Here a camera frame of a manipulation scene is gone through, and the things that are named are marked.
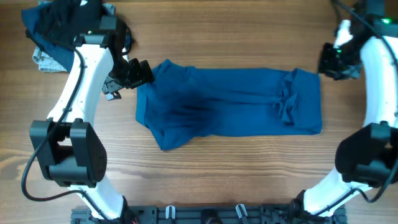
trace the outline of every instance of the dark blue cloth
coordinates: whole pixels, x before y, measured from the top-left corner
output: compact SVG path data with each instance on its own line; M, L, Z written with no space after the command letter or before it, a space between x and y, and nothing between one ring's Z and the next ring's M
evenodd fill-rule
M295 69L197 69L166 60L138 87L136 119L161 150L195 136L298 135L322 130L318 75Z
M33 38L44 47L45 53L54 58L60 65L62 65L67 72L72 70L73 58L75 53L71 50L64 49L51 44L43 39L43 37L35 30L36 23L40 20L40 10L50 7L52 3L41 4L31 9L22 10L22 21L27 30L32 34Z

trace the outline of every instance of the wood grain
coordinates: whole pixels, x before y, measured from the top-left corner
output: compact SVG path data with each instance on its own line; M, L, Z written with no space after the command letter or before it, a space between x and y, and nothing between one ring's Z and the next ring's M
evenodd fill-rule
M67 79L42 73L32 61L21 9L35 2L0 6L0 223L68 223L76 196L35 203L20 189L32 153L29 126L45 119ZM131 57L152 67L166 58L200 68L299 67L316 72L324 42L333 40L335 16L328 1L117 1L138 41ZM322 77L323 131L318 136L195 138L159 150L149 130L135 121L136 91L98 105L95 129L108 152L107 175L131 205L286 203L333 167L340 141L364 119L364 81ZM38 196L65 189L43 179L38 164L28 189ZM398 188L374 205L347 204L350 223L394 223Z

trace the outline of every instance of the gray cloth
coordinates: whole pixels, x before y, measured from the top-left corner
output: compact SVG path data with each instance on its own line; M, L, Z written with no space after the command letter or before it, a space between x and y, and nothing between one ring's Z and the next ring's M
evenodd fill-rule
M49 1L41 1L39 0L40 4L48 3ZM106 11L113 15L115 12L115 6L109 3L104 3L103 6L105 7ZM42 52L39 47L35 48L32 56L33 61L39 65L39 70L42 72L66 72L67 70L60 65L57 61L55 61L52 57L48 54Z

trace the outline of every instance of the green light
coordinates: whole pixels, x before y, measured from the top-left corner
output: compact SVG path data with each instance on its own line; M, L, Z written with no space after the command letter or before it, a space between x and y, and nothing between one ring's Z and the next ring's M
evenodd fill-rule
M390 24L391 23L391 19L381 19L381 21L385 24Z

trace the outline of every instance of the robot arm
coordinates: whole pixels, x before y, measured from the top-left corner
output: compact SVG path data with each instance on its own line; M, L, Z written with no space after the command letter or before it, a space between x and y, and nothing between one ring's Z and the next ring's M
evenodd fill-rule
M339 206L359 194L355 189L365 192L381 187L373 200L366 198L374 202L388 184L398 179L398 27L380 11L387 6L382 1L361 1L354 10L362 12L360 16L373 24L391 49L358 23L358 18L353 19L354 27L351 21L342 21L335 44L326 43L323 47L319 72L335 80L359 78L363 64L367 106L364 128L339 145L336 168L304 192L301 199L309 214L330 217Z
M84 63L75 53L71 73L54 109L46 121L34 121L30 127L30 138L37 150L55 123L60 122L37 155L43 176L61 187L85 192L78 195L91 209L91 215L116 223L131 223L132 213L105 176L106 151L92 128L96 107L101 91L109 100L120 98L118 90L135 88L154 79L146 61L139 63L135 58L127 62L122 58L125 33L123 21L103 16L99 29L80 34L75 45ZM78 82L82 64L84 72ZM72 106L60 121L77 85ZM70 138L72 146L59 145L65 138Z

